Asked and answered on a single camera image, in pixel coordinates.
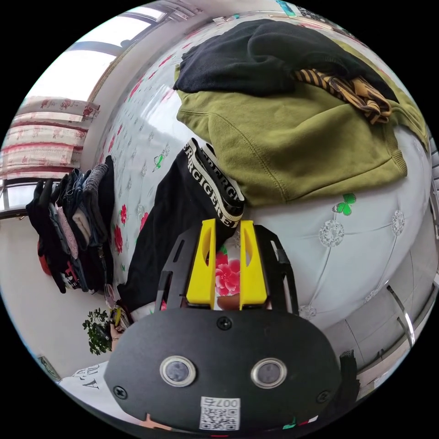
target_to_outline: black sweater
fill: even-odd
[[[193,47],[182,57],[175,90],[269,96],[294,91],[292,72],[316,69],[351,80],[358,76],[386,99],[396,96],[366,63],[307,27],[274,20],[244,21]]]

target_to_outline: olive green sweatshirt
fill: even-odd
[[[407,175],[407,166],[394,125],[415,123],[423,133],[418,110],[398,95],[401,104],[391,102],[396,116],[389,123],[371,125],[352,105],[300,82],[293,94],[282,96],[178,94],[182,105],[177,119],[213,146],[222,170],[238,182],[251,206],[342,195],[395,182]],[[407,112],[412,122],[407,122]]]

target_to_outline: green plant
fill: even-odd
[[[101,312],[101,308],[98,308],[97,310],[90,311],[88,317],[89,319],[82,324],[82,327],[88,333],[90,352],[95,355],[101,355],[111,351],[111,339],[107,340],[103,336],[108,321],[107,311]]]

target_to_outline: label sticker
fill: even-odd
[[[200,430],[239,430],[241,399],[201,397]]]

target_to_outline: wall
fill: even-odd
[[[203,9],[212,18],[250,11],[283,12],[275,0],[185,0],[185,2]]]
[[[81,325],[89,311],[106,305],[97,294],[77,290],[61,294],[41,269],[37,241],[27,217],[0,221],[1,292],[28,348],[44,355],[64,378],[108,359],[108,354],[90,353]]]
[[[84,142],[81,157],[81,168],[89,169],[95,165],[95,153],[102,141],[102,135],[120,96],[132,79],[148,64],[156,61],[157,57],[184,34],[201,27],[212,18],[227,16],[247,11],[278,11],[282,8],[275,0],[185,0],[203,9],[203,13],[182,22],[166,22],[146,35],[136,45],[131,47],[118,60],[111,72],[102,79],[99,90],[92,97],[93,102],[101,106],[98,118],[92,126]]]
[[[202,13],[186,21],[166,22],[151,34],[146,35],[123,55],[93,98],[93,102],[99,104],[101,108],[84,142],[81,157],[82,169],[90,169],[95,165],[95,153],[108,120],[120,96],[136,74],[144,70],[148,64],[154,63],[161,52],[176,42],[179,37],[201,27],[209,19],[209,15]]]

